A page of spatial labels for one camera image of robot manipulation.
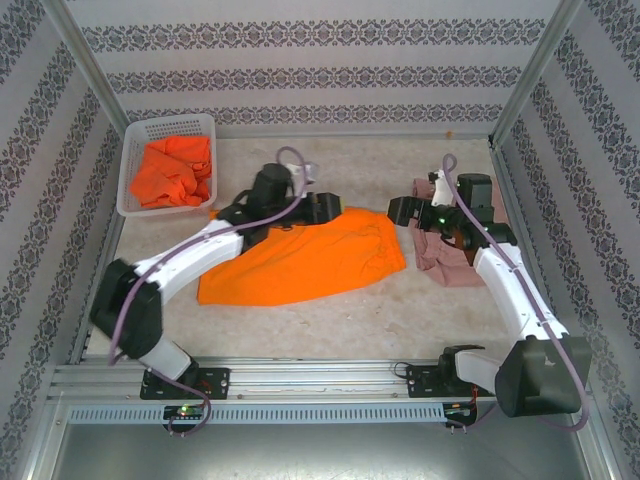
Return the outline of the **yellow-orange shorts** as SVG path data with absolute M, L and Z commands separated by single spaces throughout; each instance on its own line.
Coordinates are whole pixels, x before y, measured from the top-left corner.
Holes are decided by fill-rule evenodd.
M 323 225 L 272 229 L 199 279 L 201 305 L 281 306 L 373 285 L 406 268 L 392 222 L 348 207 Z

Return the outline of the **pink shorts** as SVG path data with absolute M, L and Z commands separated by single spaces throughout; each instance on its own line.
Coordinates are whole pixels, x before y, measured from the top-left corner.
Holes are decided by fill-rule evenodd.
M 508 218 L 501 191 L 495 177 L 492 182 L 492 206 L 495 209 L 494 220 L 508 223 Z M 412 184 L 412 196 L 431 200 L 435 191 L 425 178 L 415 178 Z M 414 245 L 415 263 L 418 270 L 444 287 L 484 287 L 481 277 L 466 260 L 464 253 L 446 245 L 437 233 L 424 232 L 417 228 L 416 221 L 411 220 L 409 231 Z

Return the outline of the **red-orange shorts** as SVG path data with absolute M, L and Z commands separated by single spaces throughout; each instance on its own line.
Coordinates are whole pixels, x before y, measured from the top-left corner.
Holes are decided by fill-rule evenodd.
M 211 198 L 211 140 L 168 136 L 144 147 L 129 191 L 145 209 L 199 207 Z

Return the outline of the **white plastic basket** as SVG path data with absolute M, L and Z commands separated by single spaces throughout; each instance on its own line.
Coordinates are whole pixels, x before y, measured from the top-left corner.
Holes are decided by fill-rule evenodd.
M 207 136 L 211 140 L 213 174 L 208 181 L 211 198 L 199 207 L 143 208 L 131 194 L 129 188 L 142 162 L 147 143 L 168 136 Z M 130 124 L 125 132 L 119 182 L 117 211 L 123 217 L 143 217 L 209 208 L 217 196 L 216 133 L 214 118 L 205 113 L 182 114 L 141 120 Z

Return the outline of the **grey metal sheet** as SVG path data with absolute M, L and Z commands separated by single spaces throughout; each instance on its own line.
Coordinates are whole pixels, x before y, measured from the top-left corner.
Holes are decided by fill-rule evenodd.
M 71 426 L 54 480 L 592 480 L 576 439 L 493 418 L 439 425 Z

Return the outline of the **left controller board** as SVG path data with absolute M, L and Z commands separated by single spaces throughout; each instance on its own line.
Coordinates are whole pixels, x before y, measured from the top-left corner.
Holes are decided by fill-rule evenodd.
M 205 409 L 201 405 L 181 405 L 167 406 L 164 408 L 163 419 L 169 421 L 171 419 L 182 420 L 201 420 L 204 416 Z

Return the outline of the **aluminium back rail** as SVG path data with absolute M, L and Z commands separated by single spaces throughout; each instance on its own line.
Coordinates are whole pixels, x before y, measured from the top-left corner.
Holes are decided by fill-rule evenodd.
M 452 138 L 446 132 L 454 133 Z M 487 140 L 489 133 L 463 132 L 454 130 L 429 131 L 424 129 L 362 129 L 326 126 L 216 126 L 216 136 L 220 139 L 241 138 L 328 138 L 328 137 L 409 137 L 429 140 Z

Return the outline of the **aluminium corner post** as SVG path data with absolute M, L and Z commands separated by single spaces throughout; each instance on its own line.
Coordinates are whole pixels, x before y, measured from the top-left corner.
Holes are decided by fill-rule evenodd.
M 489 144 L 493 150 L 496 150 L 508 136 L 512 125 L 527 103 L 531 91 L 543 74 L 554 50 L 565 35 L 582 3 L 583 0 L 559 1 L 514 91 L 506 102 L 494 130 L 489 135 Z
M 129 119 L 120 105 L 108 78 L 92 52 L 66 0 L 40 0 L 46 14 L 72 54 L 89 87 L 93 90 L 110 123 L 121 139 L 125 137 Z

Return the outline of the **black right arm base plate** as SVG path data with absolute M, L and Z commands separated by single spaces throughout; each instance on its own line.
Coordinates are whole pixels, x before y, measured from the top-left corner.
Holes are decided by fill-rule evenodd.
M 471 397 L 473 386 L 436 365 L 409 365 L 405 380 L 410 398 Z

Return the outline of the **aluminium mounting rail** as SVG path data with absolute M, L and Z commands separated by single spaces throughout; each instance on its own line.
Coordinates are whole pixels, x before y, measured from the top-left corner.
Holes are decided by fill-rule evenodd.
M 229 403 L 409 402 L 396 360 L 301 360 L 201 357 L 202 367 L 227 368 Z M 46 400 L 69 404 L 134 403 L 144 367 L 125 360 L 109 366 L 101 356 L 53 370 Z

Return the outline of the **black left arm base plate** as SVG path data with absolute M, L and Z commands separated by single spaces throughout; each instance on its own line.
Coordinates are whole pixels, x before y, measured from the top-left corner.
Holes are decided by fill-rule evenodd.
M 179 382 L 205 394 L 210 400 L 226 400 L 230 384 L 228 368 L 206 368 L 186 372 Z M 142 400 L 197 400 L 199 396 L 176 387 L 146 371 L 140 388 Z

